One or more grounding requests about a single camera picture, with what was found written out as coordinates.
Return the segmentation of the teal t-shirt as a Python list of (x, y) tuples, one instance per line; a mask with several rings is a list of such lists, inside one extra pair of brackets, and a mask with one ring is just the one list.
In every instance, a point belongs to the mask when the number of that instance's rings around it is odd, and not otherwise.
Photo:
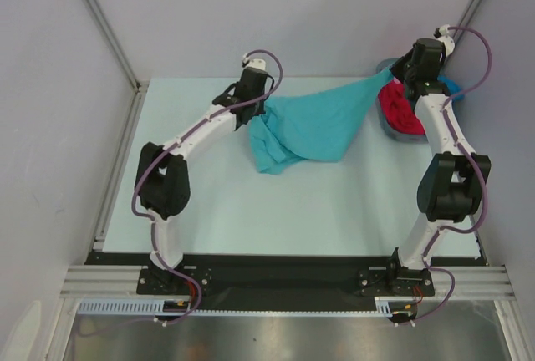
[(393, 76), (388, 69), (313, 94), (271, 97), (248, 127), (256, 170), (279, 175), (303, 160), (343, 159), (378, 93)]

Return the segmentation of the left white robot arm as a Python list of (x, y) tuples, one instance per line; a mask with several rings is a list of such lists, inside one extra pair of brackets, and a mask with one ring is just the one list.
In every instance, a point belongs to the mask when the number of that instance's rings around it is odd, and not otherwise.
[(208, 111), (188, 130), (163, 144), (146, 143), (140, 152), (131, 199), (132, 213), (150, 221), (150, 260), (158, 268), (155, 283), (164, 292), (179, 292), (184, 272), (176, 268), (183, 259), (171, 220), (191, 199), (190, 163), (218, 140), (240, 129), (264, 111), (264, 102), (275, 88), (266, 62), (254, 58), (212, 102)]

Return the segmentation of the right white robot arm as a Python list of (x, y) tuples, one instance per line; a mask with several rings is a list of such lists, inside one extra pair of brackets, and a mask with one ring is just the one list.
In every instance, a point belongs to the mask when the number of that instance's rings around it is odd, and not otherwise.
[(487, 207), (491, 161), (478, 155), (456, 121), (451, 93), (438, 77), (452, 47), (443, 38), (420, 38), (390, 68), (422, 124), (433, 157), (417, 188), (420, 214), (405, 243), (392, 254), (385, 286), (397, 296), (432, 294), (431, 258), (448, 232)]

